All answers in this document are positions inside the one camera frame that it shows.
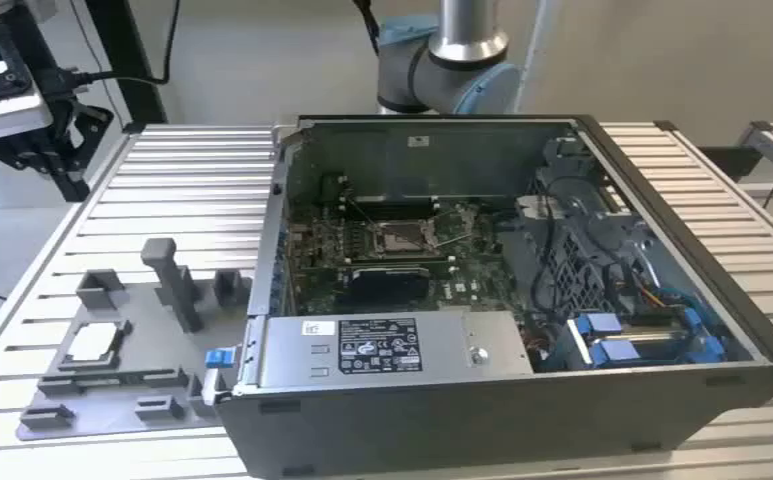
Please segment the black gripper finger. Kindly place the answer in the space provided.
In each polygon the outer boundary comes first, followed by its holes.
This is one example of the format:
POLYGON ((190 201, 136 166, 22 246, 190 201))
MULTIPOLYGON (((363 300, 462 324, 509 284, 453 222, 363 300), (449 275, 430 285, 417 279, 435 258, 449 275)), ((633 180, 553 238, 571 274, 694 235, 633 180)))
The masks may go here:
POLYGON ((58 159, 44 129, 0 137, 0 162, 15 170, 31 168, 40 174, 59 174, 58 159))
POLYGON ((75 143, 80 144, 76 151, 56 151, 60 173, 51 174, 51 179, 67 202, 83 202, 90 193, 84 173, 103 136, 114 120, 110 110, 84 105, 78 101, 76 115, 71 134, 75 143))

